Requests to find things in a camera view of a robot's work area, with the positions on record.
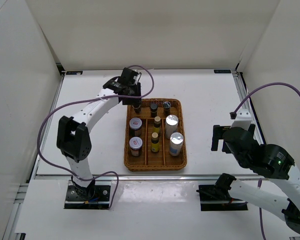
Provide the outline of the dark spice jar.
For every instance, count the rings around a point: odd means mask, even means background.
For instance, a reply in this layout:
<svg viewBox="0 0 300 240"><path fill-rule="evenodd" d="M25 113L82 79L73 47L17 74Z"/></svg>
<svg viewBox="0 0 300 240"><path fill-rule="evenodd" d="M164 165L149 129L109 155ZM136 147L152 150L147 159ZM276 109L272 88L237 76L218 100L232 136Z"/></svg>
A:
<svg viewBox="0 0 300 240"><path fill-rule="evenodd" d="M157 112L158 112L158 105L154 102L152 102L150 104L150 116L152 118L155 118L157 116Z"/></svg>
<svg viewBox="0 0 300 240"><path fill-rule="evenodd" d="M164 114L169 116L171 114L171 103L169 101L164 101L162 106Z"/></svg>
<svg viewBox="0 0 300 240"><path fill-rule="evenodd" d="M140 114L141 111L142 111L142 106L141 106L140 103L139 103L139 104L133 104L133 105L132 105L132 108L134 109L134 112L135 112L136 114Z"/></svg>

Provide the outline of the jar white red lid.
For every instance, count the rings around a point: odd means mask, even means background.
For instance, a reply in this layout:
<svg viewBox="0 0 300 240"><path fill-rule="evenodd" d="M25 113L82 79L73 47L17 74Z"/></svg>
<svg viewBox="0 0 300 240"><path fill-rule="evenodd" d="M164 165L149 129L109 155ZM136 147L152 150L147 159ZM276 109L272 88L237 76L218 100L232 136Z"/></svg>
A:
<svg viewBox="0 0 300 240"><path fill-rule="evenodd" d="M133 117L129 121L129 133L133 137L139 137L142 134L142 125L143 122L140 118L138 117Z"/></svg>
<svg viewBox="0 0 300 240"><path fill-rule="evenodd" d="M139 157L142 154L143 140L134 136L129 140L130 152L133 157Z"/></svg>

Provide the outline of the white can blue label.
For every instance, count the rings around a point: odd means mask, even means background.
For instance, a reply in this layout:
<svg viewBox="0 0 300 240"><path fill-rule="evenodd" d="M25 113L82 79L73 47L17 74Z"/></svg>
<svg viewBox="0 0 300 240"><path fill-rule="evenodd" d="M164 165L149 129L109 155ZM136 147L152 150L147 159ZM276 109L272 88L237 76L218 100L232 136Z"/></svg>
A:
<svg viewBox="0 0 300 240"><path fill-rule="evenodd" d="M180 132L174 132L169 140L169 153L172 156L178 156L184 143L184 136Z"/></svg>

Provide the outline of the white can silver lid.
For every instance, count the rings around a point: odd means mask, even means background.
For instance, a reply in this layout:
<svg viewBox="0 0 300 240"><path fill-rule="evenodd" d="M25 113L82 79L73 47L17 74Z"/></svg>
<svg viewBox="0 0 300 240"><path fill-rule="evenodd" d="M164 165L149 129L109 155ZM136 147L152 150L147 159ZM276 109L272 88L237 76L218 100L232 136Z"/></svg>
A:
<svg viewBox="0 0 300 240"><path fill-rule="evenodd" d="M174 115L170 114L165 119L165 127L164 127L164 135L166 139L169 139L171 135L178 130L179 125L179 118Z"/></svg>

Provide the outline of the yellow bottle beige cap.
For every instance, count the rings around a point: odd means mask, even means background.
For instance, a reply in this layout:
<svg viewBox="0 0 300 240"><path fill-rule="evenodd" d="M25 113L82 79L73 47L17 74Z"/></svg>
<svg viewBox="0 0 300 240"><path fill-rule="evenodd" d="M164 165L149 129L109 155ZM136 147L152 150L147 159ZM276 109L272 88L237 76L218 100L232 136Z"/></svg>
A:
<svg viewBox="0 0 300 240"><path fill-rule="evenodd" d="M153 153L158 153L160 150L160 143L159 143L159 134L157 132L153 132L151 134L151 151Z"/></svg>
<svg viewBox="0 0 300 240"><path fill-rule="evenodd" d="M161 123L161 118L159 116L156 116L153 122L153 132L157 133L159 137L161 135Z"/></svg>

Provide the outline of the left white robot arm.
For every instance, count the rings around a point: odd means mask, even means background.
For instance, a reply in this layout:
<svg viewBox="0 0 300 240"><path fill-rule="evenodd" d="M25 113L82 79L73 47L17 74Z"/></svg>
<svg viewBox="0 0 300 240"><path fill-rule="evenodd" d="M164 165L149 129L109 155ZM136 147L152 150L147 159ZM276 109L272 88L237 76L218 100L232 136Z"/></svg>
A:
<svg viewBox="0 0 300 240"><path fill-rule="evenodd" d="M95 181L88 162L92 150L90 132L119 103L136 105L141 102L138 76L137 71L125 67L120 76L111 78L102 86L97 97L103 99L89 102L79 112L71 117L63 116L58 122L56 146L68 161L70 170L75 173L71 181L83 200L90 200L95 194Z"/></svg>

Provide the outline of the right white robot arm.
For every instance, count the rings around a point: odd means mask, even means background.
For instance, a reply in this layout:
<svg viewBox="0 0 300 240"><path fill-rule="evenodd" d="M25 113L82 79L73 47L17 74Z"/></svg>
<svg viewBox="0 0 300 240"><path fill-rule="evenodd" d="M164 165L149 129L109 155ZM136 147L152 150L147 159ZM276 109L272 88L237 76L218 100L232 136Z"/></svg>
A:
<svg viewBox="0 0 300 240"><path fill-rule="evenodd" d="M230 126L213 126L212 151L217 151L219 140L227 146L239 166L262 176L286 195L275 195L250 187L234 176L223 173L213 186L213 193L220 200L240 199L264 209L279 219L294 232L300 234L300 170L294 159L282 147L275 144L259 144L249 129Z"/></svg>

